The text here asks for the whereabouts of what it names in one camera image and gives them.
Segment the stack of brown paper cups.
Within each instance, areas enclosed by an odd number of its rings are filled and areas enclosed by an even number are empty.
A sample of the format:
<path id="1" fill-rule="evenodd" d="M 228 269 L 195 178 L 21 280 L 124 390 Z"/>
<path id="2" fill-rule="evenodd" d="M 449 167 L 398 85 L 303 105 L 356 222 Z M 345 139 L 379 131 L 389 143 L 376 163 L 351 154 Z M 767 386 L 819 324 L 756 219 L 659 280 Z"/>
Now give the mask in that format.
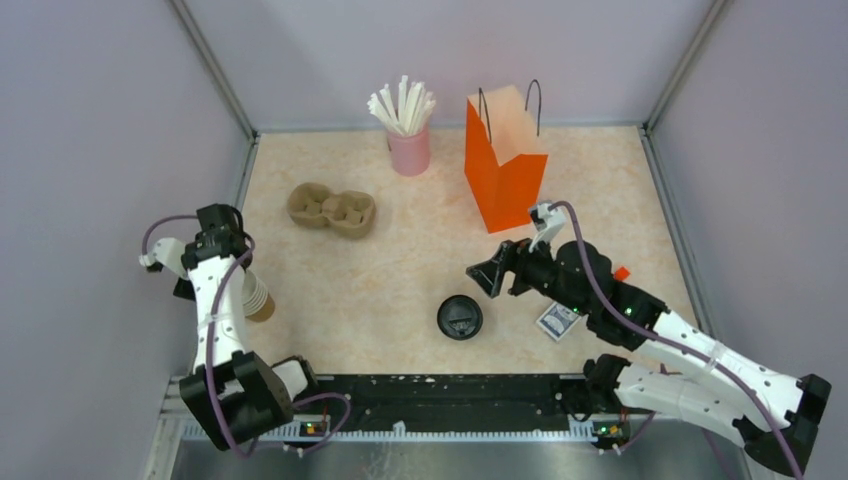
<path id="1" fill-rule="evenodd" d="M 245 317 L 253 322 L 269 320 L 276 308 L 265 282 L 251 270 L 244 272 L 242 305 Z"/>

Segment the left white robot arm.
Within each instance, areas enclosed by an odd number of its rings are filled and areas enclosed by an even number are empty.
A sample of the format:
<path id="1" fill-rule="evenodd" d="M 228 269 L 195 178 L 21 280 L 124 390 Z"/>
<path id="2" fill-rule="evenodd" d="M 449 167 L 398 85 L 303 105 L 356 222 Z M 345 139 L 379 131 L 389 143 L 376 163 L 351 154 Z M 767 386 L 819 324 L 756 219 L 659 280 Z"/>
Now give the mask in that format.
<path id="1" fill-rule="evenodd" d="M 215 447 L 241 451 L 243 443 L 308 413 L 321 393 L 309 362 L 299 355 L 270 366 L 247 343 L 244 286 L 255 244 L 241 212 L 212 204 L 193 214 L 200 230 L 193 241 L 142 237 L 139 263 L 149 272 L 168 269 L 175 296 L 194 302 L 197 351 L 179 394 Z"/>

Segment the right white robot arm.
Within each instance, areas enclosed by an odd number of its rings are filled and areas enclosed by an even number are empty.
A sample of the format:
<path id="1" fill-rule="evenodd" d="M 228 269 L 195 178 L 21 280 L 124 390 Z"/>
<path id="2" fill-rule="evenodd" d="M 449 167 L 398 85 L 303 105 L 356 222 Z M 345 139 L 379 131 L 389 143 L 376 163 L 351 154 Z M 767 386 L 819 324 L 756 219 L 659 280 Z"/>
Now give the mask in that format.
<path id="1" fill-rule="evenodd" d="M 587 361 L 586 397 L 594 409 L 672 416 L 724 437 L 775 473 L 805 473 L 831 392 L 822 377 L 781 374 L 726 347 L 616 279 L 610 259 L 589 243 L 571 241 L 553 252 L 546 243 L 504 241 L 466 273 L 491 298 L 513 273 L 510 295 L 536 291 L 585 317 L 599 339 L 671 368 L 663 375 L 612 354 Z"/>

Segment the stack of black cup lids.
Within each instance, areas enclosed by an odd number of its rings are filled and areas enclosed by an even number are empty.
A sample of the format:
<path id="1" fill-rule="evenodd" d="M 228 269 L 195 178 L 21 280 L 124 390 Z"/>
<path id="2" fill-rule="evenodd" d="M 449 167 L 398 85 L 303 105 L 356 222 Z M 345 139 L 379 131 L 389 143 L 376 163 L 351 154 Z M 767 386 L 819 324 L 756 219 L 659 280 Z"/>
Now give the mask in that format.
<path id="1" fill-rule="evenodd" d="M 469 340 L 482 329 L 484 317 L 479 304 L 467 295 L 445 299 L 437 310 L 437 325 L 450 339 Z"/>

